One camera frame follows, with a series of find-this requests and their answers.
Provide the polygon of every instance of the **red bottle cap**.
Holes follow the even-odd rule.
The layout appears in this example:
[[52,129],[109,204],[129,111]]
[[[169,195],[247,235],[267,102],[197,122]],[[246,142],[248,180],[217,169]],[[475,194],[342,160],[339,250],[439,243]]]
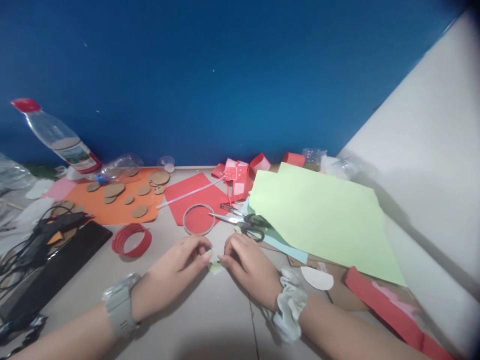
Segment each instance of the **red bottle cap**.
[[34,111],[42,110],[39,103],[32,99],[15,99],[12,100],[10,103],[15,107],[15,109],[22,113],[32,113]]

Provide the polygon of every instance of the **orange paper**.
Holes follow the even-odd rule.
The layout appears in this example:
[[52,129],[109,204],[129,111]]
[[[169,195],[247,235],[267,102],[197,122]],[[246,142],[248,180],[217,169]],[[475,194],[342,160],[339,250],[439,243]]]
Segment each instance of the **orange paper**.
[[[94,220],[101,225],[146,223],[157,218],[159,211],[156,206],[162,203],[164,195],[155,195],[153,187],[144,196],[137,195],[137,190],[144,184],[148,185],[150,174],[157,171],[159,171],[157,168],[140,169],[138,174],[131,178],[132,182],[125,184],[125,191],[110,204],[105,204],[104,186],[97,191],[87,191],[87,185],[90,184],[90,181],[82,181],[75,185],[65,199],[75,203],[75,206],[83,205],[85,207],[84,212],[95,215]],[[133,196],[135,200],[130,205],[125,205],[125,199],[130,196]],[[148,211],[144,216],[134,218],[132,212],[139,205],[147,205]]]

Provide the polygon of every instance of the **plastic bottle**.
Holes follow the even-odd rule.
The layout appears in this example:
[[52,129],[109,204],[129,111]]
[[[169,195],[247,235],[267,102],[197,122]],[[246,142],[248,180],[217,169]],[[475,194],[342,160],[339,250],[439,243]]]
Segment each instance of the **plastic bottle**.
[[175,171],[175,160],[171,156],[162,156],[156,162],[158,167],[163,167],[167,173],[173,173]]
[[138,155],[128,153],[105,164],[100,171],[88,174],[86,178],[90,181],[97,181],[102,185],[111,182],[127,184],[138,180],[134,176],[143,166],[144,161]]
[[20,98],[11,104],[25,115],[36,137],[79,173],[90,174],[102,167],[100,160],[77,134],[56,117],[43,112],[36,101]]
[[35,180],[28,169],[0,152],[0,190],[20,190],[32,185]]

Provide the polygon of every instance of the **white scrunchie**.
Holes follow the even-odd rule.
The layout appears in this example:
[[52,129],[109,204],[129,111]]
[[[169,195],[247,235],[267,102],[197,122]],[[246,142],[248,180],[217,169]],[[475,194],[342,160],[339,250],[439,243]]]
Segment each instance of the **white scrunchie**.
[[271,321],[284,343],[292,343],[302,335],[299,317],[307,304],[308,293],[291,268],[282,267],[281,275],[283,291],[276,298],[280,310],[273,313],[264,307],[262,314]]

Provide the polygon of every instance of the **crushed plastic bottle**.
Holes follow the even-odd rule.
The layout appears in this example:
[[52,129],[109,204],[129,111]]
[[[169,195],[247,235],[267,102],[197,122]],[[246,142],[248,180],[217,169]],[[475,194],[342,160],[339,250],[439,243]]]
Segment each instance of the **crushed plastic bottle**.
[[100,171],[88,174],[86,178],[101,185],[112,182],[127,184],[137,180],[134,176],[143,166],[144,161],[138,155],[129,152],[105,164]]
[[35,182],[36,178],[19,163],[0,152],[0,190],[20,190]]

